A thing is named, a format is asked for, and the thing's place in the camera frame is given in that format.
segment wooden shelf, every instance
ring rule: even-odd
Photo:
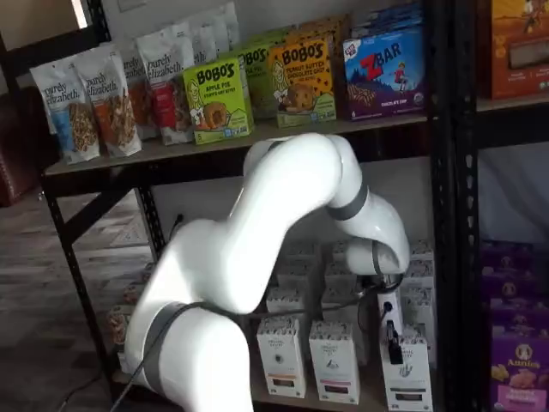
[[[477,99],[477,112],[513,109],[517,107],[535,106],[549,103],[549,94],[532,94],[511,99]]]
[[[219,152],[235,148],[248,148],[255,142],[261,140],[294,136],[307,132],[317,132],[322,134],[344,134],[361,130],[382,129],[404,124],[415,124],[426,122],[427,117],[423,114],[408,114],[394,116],[392,118],[374,118],[358,122],[346,120],[335,120],[333,122],[324,122],[318,124],[308,124],[306,126],[280,129],[275,121],[258,122],[251,135],[239,139],[227,140],[211,144],[195,145],[192,143],[175,144],[164,146],[160,139],[146,141],[143,144],[143,150],[129,157],[109,158],[99,157],[90,161],[67,165],[64,161],[59,161],[55,165],[45,170],[45,176],[54,176],[58,174],[76,173],[81,171],[90,171],[94,169],[104,169],[111,167],[122,167],[135,165],[136,163],[150,163],[173,159],[178,157],[188,157],[193,155],[202,155],[211,152]]]

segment snack package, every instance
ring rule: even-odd
[[[256,42],[228,53],[229,56],[238,55],[244,60],[255,119],[276,117],[278,105],[272,96],[267,66],[268,49],[273,44],[270,41]]]
[[[164,144],[192,142],[194,134],[181,72],[194,65],[189,23],[137,39],[153,91],[153,109]]]
[[[195,53],[195,64],[213,62],[217,58],[214,28],[212,26],[193,27],[192,50]]]
[[[183,76],[196,144],[248,136],[254,127],[242,58],[221,58]]]
[[[279,127],[335,119],[331,37],[272,47],[268,68]]]
[[[100,155],[92,106],[76,74],[74,59],[75,56],[63,58],[31,69],[68,164]]]
[[[425,59],[421,27],[343,43],[351,120],[423,110]]]
[[[141,150],[124,65],[114,44],[79,54],[75,67],[94,105],[95,118],[109,155],[129,156]]]
[[[143,140],[160,135],[153,113],[153,95],[148,85],[145,66],[134,40],[117,44],[124,63],[131,107],[136,119],[137,135]]]

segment blue snack box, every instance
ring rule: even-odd
[[[343,55],[351,120],[424,108],[422,27],[346,40]]]

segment orange box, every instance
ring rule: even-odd
[[[490,25],[491,97],[549,91],[549,3],[492,0]]]

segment metal shelf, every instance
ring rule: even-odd
[[[274,121],[270,121],[259,122],[248,137],[225,142],[164,146],[160,139],[154,139],[144,142],[143,150],[130,157],[100,157],[75,165],[59,161],[45,170],[43,184],[50,193],[61,197],[130,189],[138,185],[240,176],[246,152],[255,142],[307,132],[347,136],[360,161],[428,155],[429,144],[422,138],[425,132],[418,129],[418,124],[425,124],[426,120],[423,114],[409,114],[359,122],[336,120],[291,129],[279,129]],[[401,132],[389,132],[389,128],[400,128]],[[372,130],[387,130],[387,133],[382,139],[376,133],[367,133]]]

